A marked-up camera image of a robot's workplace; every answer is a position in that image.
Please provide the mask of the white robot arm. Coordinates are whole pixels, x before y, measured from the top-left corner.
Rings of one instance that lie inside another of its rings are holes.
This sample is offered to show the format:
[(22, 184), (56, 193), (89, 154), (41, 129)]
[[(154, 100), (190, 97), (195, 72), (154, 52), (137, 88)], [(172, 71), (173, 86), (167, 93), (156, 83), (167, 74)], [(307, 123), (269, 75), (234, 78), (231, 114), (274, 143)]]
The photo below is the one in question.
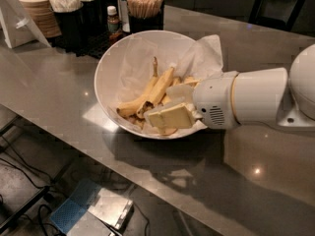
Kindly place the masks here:
[(315, 45), (291, 67), (224, 73), (193, 89), (167, 90), (171, 101), (145, 113), (156, 128), (188, 129), (200, 121), (211, 129), (266, 125), (278, 130), (315, 129)]

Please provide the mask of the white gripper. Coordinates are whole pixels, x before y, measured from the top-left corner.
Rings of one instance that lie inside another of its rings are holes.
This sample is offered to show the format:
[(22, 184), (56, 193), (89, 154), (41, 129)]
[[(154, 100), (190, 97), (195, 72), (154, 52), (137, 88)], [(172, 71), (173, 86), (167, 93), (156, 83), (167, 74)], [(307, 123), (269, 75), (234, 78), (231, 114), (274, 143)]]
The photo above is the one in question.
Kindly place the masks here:
[(235, 71), (211, 76), (199, 82), (195, 89), (179, 84), (169, 87), (166, 95), (171, 99), (166, 105), (146, 111), (145, 120), (156, 128), (189, 129), (196, 119), (194, 105), (202, 115), (202, 122), (211, 129), (233, 129), (238, 122), (232, 108)]

